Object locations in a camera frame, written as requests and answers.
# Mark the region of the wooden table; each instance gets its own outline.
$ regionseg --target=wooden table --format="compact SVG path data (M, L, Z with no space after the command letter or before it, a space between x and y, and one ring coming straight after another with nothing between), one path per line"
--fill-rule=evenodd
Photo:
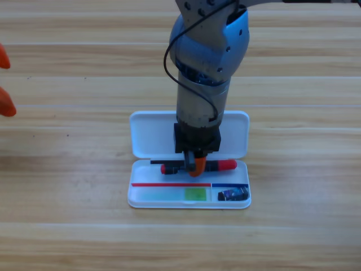
M251 119L243 211L127 203L129 116L173 110L173 0L0 0L0 269L361 270L361 10L261 5L227 109Z

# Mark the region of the red stripe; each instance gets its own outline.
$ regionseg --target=red stripe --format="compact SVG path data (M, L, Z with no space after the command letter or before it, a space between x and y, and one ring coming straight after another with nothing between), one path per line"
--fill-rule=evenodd
M132 186L143 187L182 187L182 186L196 186L196 187L210 187L210 183L159 183L159 182L135 182Z

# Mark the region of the pencil case lid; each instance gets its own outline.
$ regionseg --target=pencil case lid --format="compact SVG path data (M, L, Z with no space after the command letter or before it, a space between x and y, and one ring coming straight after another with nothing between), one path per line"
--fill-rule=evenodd
M175 153L175 111L138 111L130 116L133 154L142 159L182 160ZM221 145L218 152L207 156L209 160L239 159L248 148L249 116L243 111L225 111L219 127Z

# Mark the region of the red marker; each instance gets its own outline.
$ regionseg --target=red marker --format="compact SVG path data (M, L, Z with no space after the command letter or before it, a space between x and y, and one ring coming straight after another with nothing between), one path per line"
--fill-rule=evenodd
M216 172L216 171L230 171L237 167L236 160L215 160L207 161L205 164L204 172ZM176 174L179 170L184 170L184 166L174 166L174 161L170 162L170 165L163 164L160 168L162 174L170 175Z

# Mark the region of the black cable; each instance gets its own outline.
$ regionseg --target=black cable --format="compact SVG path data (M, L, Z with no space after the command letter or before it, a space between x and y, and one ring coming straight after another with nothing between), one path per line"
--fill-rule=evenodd
M197 25L201 24L202 22L204 22L206 19L208 19L209 17L211 17L212 15L216 14L218 11L224 9L225 7L228 7L229 5L233 4L236 0L231 0L228 3L224 3L223 5L219 6L218 8L216 8L214 11L212 11L211 13L207 14L206 16L204 16L202 19L198 20L197 22L195 22L194 24L192 24L190 27L188 27L187 29L185 29L184 31L182 31L180 34L178 34L172 41L171 43L169 43L169 46L167 48L167 50L165 51L164 54L164 59L163 59L163 66L164 66L164 70L166 72L166 74L174 81L176 82L178 85L182 86L183 88L187 89L188 91L190 91L191 93L193 93L194 95L197 95L198 97L202 98L203 100L207 101L213 108L214 111L214 117L209 119L209 121L214 121L217 119L218 117L218 110L215 107L215 105L205 96L203 96L202 94L196 92L195 90L191 89L190 87L186 86L185 84L181 83L180 81L178 81L176 78L174 78L173 75L170 74L170 72L168 71L167 68L167 56L168 53L171 49L171 47L175 44L175 42L184 34L186 34L187 32L189 32L190 30L192 30L194 27L196 27Z

